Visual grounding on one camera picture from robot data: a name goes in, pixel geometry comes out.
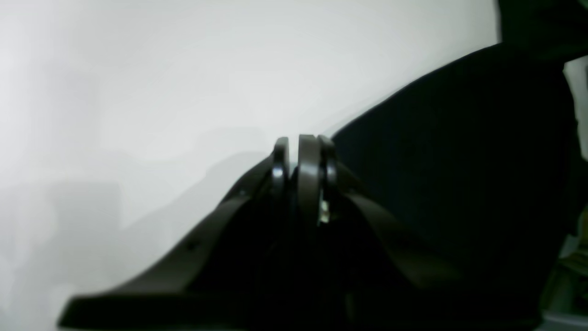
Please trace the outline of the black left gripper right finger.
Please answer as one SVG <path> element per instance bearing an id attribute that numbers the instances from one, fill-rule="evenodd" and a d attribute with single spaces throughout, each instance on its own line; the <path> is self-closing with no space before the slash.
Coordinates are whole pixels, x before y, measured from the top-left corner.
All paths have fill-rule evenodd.
<path id="1" fill-rule="evenodd" d="M 302 134 L 298 206 L 327 331 L 532 331 L 541 312 L 469 281 L 366 193 L 326 136 Z"/>

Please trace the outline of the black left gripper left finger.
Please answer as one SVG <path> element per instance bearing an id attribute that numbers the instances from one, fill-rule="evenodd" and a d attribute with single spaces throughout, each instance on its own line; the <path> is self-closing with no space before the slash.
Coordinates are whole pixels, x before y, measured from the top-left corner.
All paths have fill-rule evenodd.
<path id="1" fill-rule="evenodd" d="M 288 138 L 278 138 L 154 265 L 113 289 L 69 300 L 59 329 L 249 329 L 260 269 L 281 231 L 288 166 Z"/>

